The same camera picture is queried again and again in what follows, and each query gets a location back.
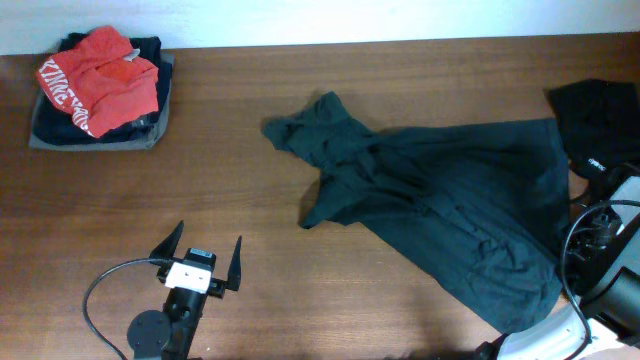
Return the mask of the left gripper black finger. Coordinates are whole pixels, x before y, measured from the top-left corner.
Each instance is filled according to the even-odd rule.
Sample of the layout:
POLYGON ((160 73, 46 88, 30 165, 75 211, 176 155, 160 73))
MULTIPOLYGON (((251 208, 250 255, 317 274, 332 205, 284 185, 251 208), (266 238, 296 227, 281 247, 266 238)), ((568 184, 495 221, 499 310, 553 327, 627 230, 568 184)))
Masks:
POLYGON ((241 247, 242 247, 242 237, 239 236, 236 241, 234 252, 229 265, 229 270, 227 273, 226 289, 229 291, 237 292, 241 285, 241 279, 242 279, 241 247))
POLYGON ((151 259, 172 259, 184 230, 184 221, 181 220, 174 230, 161 241, 150 253, 151 259))

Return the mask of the dark green t-shirt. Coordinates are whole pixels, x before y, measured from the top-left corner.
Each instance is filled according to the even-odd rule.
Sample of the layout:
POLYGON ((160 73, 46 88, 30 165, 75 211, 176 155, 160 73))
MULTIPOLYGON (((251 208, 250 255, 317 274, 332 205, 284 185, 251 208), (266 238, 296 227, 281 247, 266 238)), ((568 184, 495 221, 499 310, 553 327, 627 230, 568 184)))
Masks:
POLYGON ((376 132, 329 92, 263 133, 320 172, 303 228, 365 226, 503 333, 555 306, 569 184, 554 119, 376 132))

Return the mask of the black garment white logo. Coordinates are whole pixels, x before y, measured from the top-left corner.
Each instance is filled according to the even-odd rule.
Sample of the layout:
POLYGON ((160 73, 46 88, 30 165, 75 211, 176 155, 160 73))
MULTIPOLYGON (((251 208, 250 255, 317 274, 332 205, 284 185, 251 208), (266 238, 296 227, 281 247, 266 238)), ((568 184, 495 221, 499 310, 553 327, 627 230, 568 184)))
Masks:
POLYGON ((587 79, 550 89, 572 170, 597 179, 624 163, 639 164, 639 85, 587 79))

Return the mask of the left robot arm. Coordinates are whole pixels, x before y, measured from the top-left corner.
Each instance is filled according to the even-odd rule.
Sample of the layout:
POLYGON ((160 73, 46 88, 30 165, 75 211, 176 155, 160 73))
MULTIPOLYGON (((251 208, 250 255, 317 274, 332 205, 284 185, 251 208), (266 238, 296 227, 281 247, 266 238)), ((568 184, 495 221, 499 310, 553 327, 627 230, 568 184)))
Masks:
POLYGON ((151 263, 158 267, 156 277, 169 293, 160 310, 144 311, 131 321, 127 341, 136 359, 186 359, 207 299, 223 298, 240 288, 242 240, 236 241, 227 277, 217 279, 214 253, 190 248, 183 257, 175 256, 183 229, 179 222, 150 253, 151 263))

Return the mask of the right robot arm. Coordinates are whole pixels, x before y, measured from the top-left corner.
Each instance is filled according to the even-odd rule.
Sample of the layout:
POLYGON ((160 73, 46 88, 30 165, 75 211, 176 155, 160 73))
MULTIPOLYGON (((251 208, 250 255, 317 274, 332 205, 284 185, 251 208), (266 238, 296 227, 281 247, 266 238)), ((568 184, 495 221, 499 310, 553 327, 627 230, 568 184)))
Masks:
POLYGON ((639 171, 586 206, 561 248, 568 304, 532 328, 481 344, 472 359, 584 359, 639 346, 639 171))

